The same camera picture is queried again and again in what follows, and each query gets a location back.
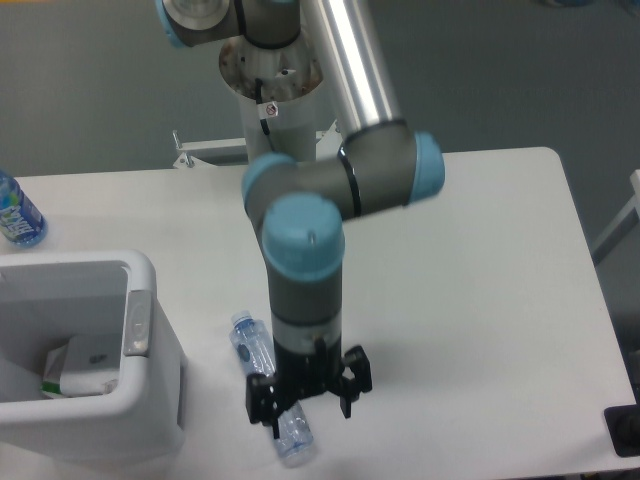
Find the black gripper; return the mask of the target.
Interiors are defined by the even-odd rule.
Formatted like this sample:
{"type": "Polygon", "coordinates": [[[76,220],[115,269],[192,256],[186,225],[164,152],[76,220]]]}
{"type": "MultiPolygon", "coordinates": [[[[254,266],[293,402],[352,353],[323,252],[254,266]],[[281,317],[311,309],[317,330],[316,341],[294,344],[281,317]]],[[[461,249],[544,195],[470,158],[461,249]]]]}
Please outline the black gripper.
{"type": "Polygon", "coordinates": [[[299,354],[274,342],[276,375],[251,373],[246,377],[245,406],[249,422],[270,427],[274,440],[280,439],[280,408],[330,392],[340,399],[345,419],[352,405],[372,388],[370,360],[361,345],[342,356],[342,338],[320,352],[299,354]]]}

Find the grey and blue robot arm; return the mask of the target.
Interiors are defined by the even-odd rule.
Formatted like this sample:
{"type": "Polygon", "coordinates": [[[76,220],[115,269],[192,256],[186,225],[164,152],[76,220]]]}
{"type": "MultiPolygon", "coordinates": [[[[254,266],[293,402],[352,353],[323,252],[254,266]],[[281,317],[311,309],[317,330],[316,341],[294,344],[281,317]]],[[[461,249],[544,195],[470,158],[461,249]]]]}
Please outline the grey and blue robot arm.
{"type": "Polygon", "coordinates": [[[268,276],[276,370],[246,381],[251,423],[276,427],[296,402],[330,392],[342,412],[372,388],[361,347],[341,347],[345,221],[435,196],[445,181],[433,137],[413,132],[397,103],[364,1],[160,1],[171,42],[243,40],[237,73],[255,104],[302,98],[319,70],[343,144],[299,161],[271,143],[242,179],[245,212],[268,276]]]}

